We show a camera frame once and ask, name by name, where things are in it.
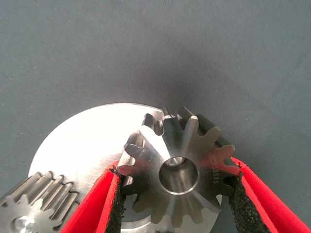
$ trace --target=circular metal plate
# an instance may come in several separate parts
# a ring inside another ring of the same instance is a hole
[[[65,175],[65,182],[73,181],[82,201],[104,169],[119,160],[129,135],[138,130],[146,113],[162,117],[160,109],[131,103],[103,105],[83,111],[59,125],[43,141],[35,154],[29,176],[37,171],[54,176]],[[150,217],[123,222],[122,233],[209,232],[217,214],[202,210],[204,222],[195,225],[184,216],[181,228],[173,229],[168,216],[159,224]]]

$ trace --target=metal gear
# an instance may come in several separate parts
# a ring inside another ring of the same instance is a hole
[[[147,114],[141,129],[129,137],[118,165],[126,176],[122,192],[137,194],[135,211],[152,209],[152,223],[169,215],[178,228],[189,215],[199,224],[203,208],[221,210],[217,195],[233,193],[224,179],[240,171],[230,160],[234,147],[201,115],[186,108],[177,116],[167,109],[163,113],[161,121]]]
[[[56,233],[76,209],[72,183],[36,173],[0,199],[0,233]]]

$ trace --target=spur gear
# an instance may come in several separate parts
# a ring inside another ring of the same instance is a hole
[[[0,199],[0,233],[56,233],[76,209],[78,195],[64,177],[36,173]]]
[[[224,179],[240,171],[230,160],[234,147],[223,144],[227,142],[217,126],[186,108],[177,116],[164,109],[161,121],[147,114],[141,129],[129,137],[118,165],[126,176],[122,192],[137,194],[135,211],[152,209],[152,223],[169,215],[178,228],[189,215],[199,224],[203,208],[221,210],[216,196],[233,193]]]

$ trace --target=gray background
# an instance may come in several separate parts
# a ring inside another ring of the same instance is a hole
[[[310,74],[309,0],[1,0],[0,196],[76,113],[184,105],[311,226]]]

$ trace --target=shiny metal surface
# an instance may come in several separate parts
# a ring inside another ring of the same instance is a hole
[[[218,213],[216,196],[233,193],[224,178],[239,173],[236,165],[225,163],[234,147],[215,148],[219,128],[199,135],[197,116],[185,108],[178,118],[167,109],[163,112],[161,121],[147,114],[140,131],[129,137],[118,165],[118,172],[127,176],[122,191],[137,194],[134,210],[153,210],[152,223],[170,216],[173,227],[179,228],[186,215],[202,223],[202,209]]]
[[[55,176],[65,174],[65,182],[73,181],[81,201],[103,170],[121,158],[128,137],[141,127],[142,119],[149,113],[161,120],[163,112],[154,107],[118,103],[95,107],[81,112],[59,125],[39,147],[29,176],[37,171],[52,171]],[[150,222],[150,216],[137,221],[122,222],[122,233],[209,232],[217,215],[209,209],[202,210],[203,223],[194,225],[189,216],[183,218],[180,228],[173,228],[169,218],[159,224]]]
[[[72,184],[63,176],[36,173],[0,199],[0,232],[59,232],[78,204]]]

